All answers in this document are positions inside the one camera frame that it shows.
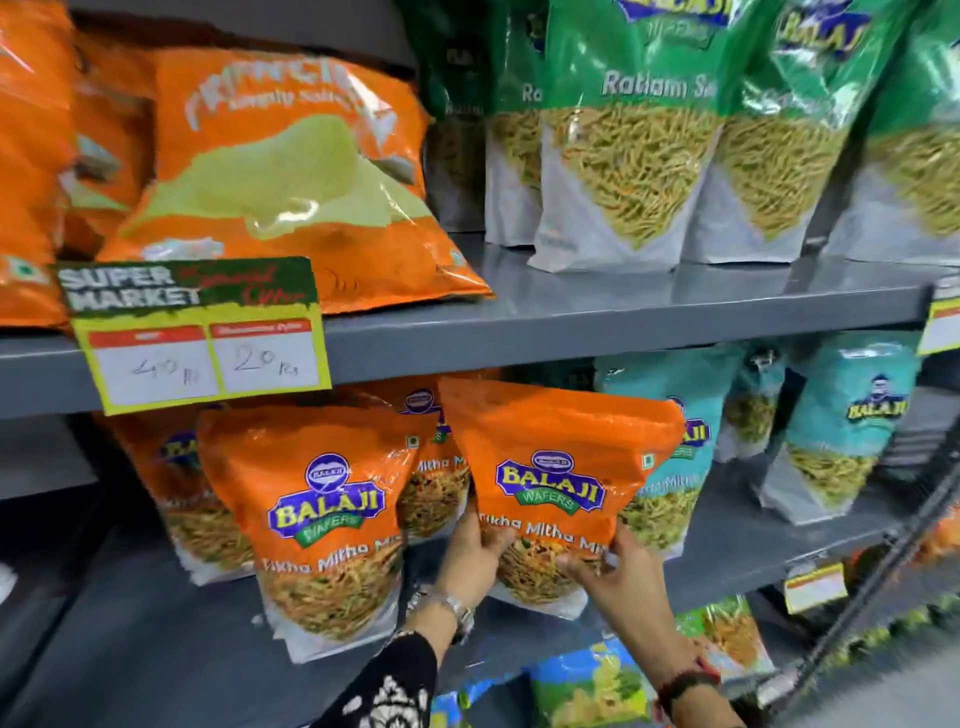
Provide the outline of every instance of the hand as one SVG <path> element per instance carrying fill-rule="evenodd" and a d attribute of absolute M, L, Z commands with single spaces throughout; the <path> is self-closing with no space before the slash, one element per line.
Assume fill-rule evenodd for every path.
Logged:
<path fill-rule="evenodd" d="M 491 531 L 484 544 L 476 504 L 471 500 L 450 536 L 437 588 L 468 609 L 476 609 L 493 586 L 500 556 L 513 541 L 513 529 L 502 528 Z"/>
<path fill-rule="evenodd" d="M 597 575 L 572 554 L 558 559 L 561 570 L 587 590 L 607 624 L 659 689 L 685 669 L 694 668 L 696 651 L 677 632 L 666 595 L 663 562 L 617 522 L 611 550 L 618 566 Z"/>

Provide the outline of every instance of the gray shelf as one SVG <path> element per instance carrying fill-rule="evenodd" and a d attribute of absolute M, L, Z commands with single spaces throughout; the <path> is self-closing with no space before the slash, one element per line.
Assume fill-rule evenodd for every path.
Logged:
<path fill-rule="evenodd" d="M 393 0 L 67 0 L 72 11 L 176 18 L 220 31 L 416 66 Z"/>
<path fill-rule="evenodd" d="M 924 319 L 944 269 L 834 258 L 792 266 L 684 264 L 674 274 L 553 275 L 529 253 L 457 236 L 496 293 L 339 316 L 324 324 L 335 383 L 693 346 Z M 70 340 L 0 336 L 0 418 L 100 408 Z"/>
<path fill-rule="evenodd" d="M 686 556 L 666 566 L 673 607 L 681 612 L 751 591 L 782 579 L 789 563 L 811 554 L 876 543 L 904 517 L 894 501 L 868 489 L 846 518 L 795 527 L 761 512 L 733 469 L 717 468 L 697 506 Z M 412 572 L 429 577 L 441 551 L 437 544 L 410 549 L 408 591 Z M 251 579 L 198 589 L 177 565 L 156 517 L 132 524 L 91 568 L 87 588 L 8 724 L 296 728 L 377 648 L 293 666 L 260 612 Z M 604 631 L 589 608 L 568 622 L 487 600 L 473 638 L 448 653 L 439 691 L 581 649 Z"/>

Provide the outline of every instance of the sleeve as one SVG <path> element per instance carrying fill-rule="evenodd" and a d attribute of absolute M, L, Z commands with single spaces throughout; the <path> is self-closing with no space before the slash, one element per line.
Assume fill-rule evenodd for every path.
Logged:
<path fill-rule="evenodd" d="M 417 632 L 399 632 L 309 728 L 427 728 L 437 655 Z"/>

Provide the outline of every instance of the sev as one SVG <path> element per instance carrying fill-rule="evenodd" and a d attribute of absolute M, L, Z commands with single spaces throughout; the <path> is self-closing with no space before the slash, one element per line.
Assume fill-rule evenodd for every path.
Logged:
<path fill-rule="evenodd" d="M 543 119 L 564 165 L 634 251 L 673 224 L 722 125 L 708 111 L 651 104 L 545 109 Z"/>

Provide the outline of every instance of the ratlami sev packet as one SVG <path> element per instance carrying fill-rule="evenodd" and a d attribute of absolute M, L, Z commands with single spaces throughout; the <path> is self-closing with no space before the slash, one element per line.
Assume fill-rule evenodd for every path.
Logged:
<path fill-rule="evenodd" d="M 677 616 L 677 631 L 689 637 L 723 680 L 763 675 L 775 670 L 759 627 L 743 596 Z"/>
<path fill-rule="evenodd" d="M 499 370 L 455 376 L 496 378 Z M 433 438 L 420 444 L 420 459 L 396 504 L 400 526 L 410 543 L 448 535 L 467 505 L 470 468 L 444 421 L 435 376 L 404 376 L 338 388 L 351 404 L 387 405 L 401 415 L 440 417 Z"/>
<path fill-rule="evenodd" d="M 593 728 L 654 717 L 657 692 L 620 640 L 528 667 L 543 728 Z"/>
<path fill-rule="evenodd" d="M 596 358 L 596 389 L 612 395 L 670 400 L 684 413 L 680 446 L 620 513 L 640 542 L 663 558 L 684 553 L 686 531 L 713 464 L 723 400 L 741 349 L 717 344 Z"/>
<path fill-rule="evenodd" d="M 324 314 L 489 293 L 421 198 L 407 84 L 326 57 L 154 59 L 156 182 L 99 259 L 303 255 Z"/>
<path fill-rule="evenodd" d="M 253 573 L 253 551 L 217 498 L 197 454 L 197 405 L 106 418 L 163 518 L 194 584 Z"/>
<path fill-rule="evenodd" d="M 484 227 L 484 108 L 490 83 L 487 4 L 396 0 L 420 62 L 427 203 L 444 230 Z"/>
<path fill-rule="evenodd" d="M 786 357 L 776 342 L 750 342 L 733 376 L 713 459 L 726 463 L 767 449 L 786 377 Z"/>
<path fill-rule="evenodd" d="M 77 33 L 84 72 L 73 114 L 80 156 L 60 175 L 63 244 L 94 257 L 140 199 L 153 169 L 153 65 L 142 49 Z"/>
<path fill-rule="evenodd" d="M 77 155 L 72 33 L 61 3 L 0 0 L 0 326 L 66 323 L 46 269 L 60 242 L 58 175 Z"/>
<path fill-rule="evenodd" d="M 540 105 L 549 0 L 491 3 L 492 101 L 487 120 L 489 243 L 531 245 L 540 223 Z"/>
<path fill-rule="evenodd" d="M 684 248 L 789 262 L 913 0 L 767 0 Z"/>
<path fill-rule="evenodd" d="M 396 625 L 396 501 L 433 417 L 352 407 L 201 416 L 201 462 L 250 538 L 267 618 L 303 663 Z"/>
<path fill-rule="evenodd" d="M 846 514 L 867 482 L 920 370 L 918 331 L 839 331 L 802 365 L 806 385 L 760 489 L 793 523 Z"/>
<path fill-rule="evenodd" d="M 960 4 L 936 0 L 879 93 L 850 207 L 828 251 L 960 265 Z"/>
<path fill-rule="evenodd" d="M 600 568 L 616 514 L 680 443 L 680 409 L 451 377 L 441 378 L 440 396 L 470 464 L 480 522 L 516 532 L 491 596 L 576 619 L 587 595 L 557 557 L 569 551 Z"/>
<path fill-rule="evenodd" d="M 537 254 L 669 270 L 745 63 L 756 0 L 552 0 Z"/>

